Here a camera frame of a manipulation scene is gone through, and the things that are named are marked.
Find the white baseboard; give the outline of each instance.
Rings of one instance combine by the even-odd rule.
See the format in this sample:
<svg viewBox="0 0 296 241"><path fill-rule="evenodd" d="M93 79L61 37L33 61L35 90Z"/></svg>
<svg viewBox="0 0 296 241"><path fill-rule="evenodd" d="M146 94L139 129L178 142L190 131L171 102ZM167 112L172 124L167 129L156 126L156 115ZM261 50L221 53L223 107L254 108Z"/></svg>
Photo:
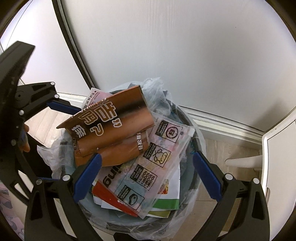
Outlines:
<svg viewBox="0 0 296 241"><path fill-rule="evenodd" d="M81 107L86 96L58 93L60 98L67 100L71 105ZM198 110L181 107L198 124L205 138L249 147L256 150L262 148L264 132L241 123L219 116L204 113Z"/></svg>

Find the white wall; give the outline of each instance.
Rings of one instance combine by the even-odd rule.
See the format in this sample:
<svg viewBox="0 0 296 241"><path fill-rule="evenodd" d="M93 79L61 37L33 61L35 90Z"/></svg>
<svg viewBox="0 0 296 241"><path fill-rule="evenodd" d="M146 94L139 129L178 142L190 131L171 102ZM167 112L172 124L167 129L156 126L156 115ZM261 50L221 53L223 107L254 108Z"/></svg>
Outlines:
<svg viewBox="0 0 296 241"><path fill-rule="evenodd" d="M160 76L179 105L267 130L296 106L296 44L264 0L64 0L99 87Z"/></svg>
<svg viewBox="0 0 296 241"><path fill-rule="evenodd" d="M51 0L28 2L0 39L4 49L18 40L36 46L22 76L25 84L54 81L58 92L89 93L64 40Z"/></svg>

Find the white chair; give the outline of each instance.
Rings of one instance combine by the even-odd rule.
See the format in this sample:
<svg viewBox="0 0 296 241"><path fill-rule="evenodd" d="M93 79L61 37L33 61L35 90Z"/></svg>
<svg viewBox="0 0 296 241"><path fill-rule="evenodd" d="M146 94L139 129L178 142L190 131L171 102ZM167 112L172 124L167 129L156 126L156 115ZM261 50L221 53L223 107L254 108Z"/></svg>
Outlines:
<svg viewBox="0 0 296 241"><path fill-rule="evenodd" d="M263 155L228 159L227 166L262 169L270 240L282 229L296 202L296 110L262 137Z"/></svg>

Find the wooden floor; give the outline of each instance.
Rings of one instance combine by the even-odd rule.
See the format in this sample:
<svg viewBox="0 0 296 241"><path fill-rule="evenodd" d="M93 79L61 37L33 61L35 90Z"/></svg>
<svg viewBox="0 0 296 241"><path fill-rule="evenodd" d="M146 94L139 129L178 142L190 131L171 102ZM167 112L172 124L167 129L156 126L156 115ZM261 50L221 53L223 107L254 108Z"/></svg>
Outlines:
<svg viewBox="0 0 296 241"><path fill-rule="evenodd" d="M26 122L30 127L29 134L50 147L52 143L58 138L60 131L56 126L66 120L70 115L60 113L49 108L41 111L39 114ZM243 158L249 156L259 155L258 150L229 144L226 142L219 142L215 140L206 139L207 158L209 162L215 163L219 166L223 173L231 173L236 179L249 181L254 177L258 177L259 173L253 169L236 168L225 166L225 160L228 158ZM164 239L170 241L189 241L199 231L205 223L210 213L216 205L216 201L211 199L203 184L200 186L200 191L195 201L192 213L183 223L178 233L172 239ZM224 226L223 230L228 231L234 219L234 215L238 208L239 202L235 202L232 213ZM104 235L105 241L114 240L109 234Z"/></svg>

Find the blue gripper pad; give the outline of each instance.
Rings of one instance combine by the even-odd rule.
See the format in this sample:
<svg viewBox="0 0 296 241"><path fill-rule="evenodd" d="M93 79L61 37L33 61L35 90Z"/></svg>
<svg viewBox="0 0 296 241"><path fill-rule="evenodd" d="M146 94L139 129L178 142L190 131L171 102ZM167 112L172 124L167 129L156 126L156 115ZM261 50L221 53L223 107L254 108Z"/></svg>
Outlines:
<svg viewBox="0 0 296 241"><path fill-rule="evenodd" d="M81 111L81 109L78 107L64 105L64 104L54 102L54 101L48 102L47 106L49 108L51 108L52 110L63 112L63 113L69 114L69 115L75 115L76 113Z"/></svg>
<svg viewBox="0 0 296 241"><path fill-rule="evenodd" d="M101 167L102 157L100 154L96 154L74 184L73 199L75 203L85 198Z"/></svg>
<svg viewBox="0 0 296 241"><path fill-rule="evenodd" d="M201 154L195 152L193 154L193 165L210 197L219 202L222 199L222 185L215 176L214 172L211 170L207 160L205 160Z"/></svg>

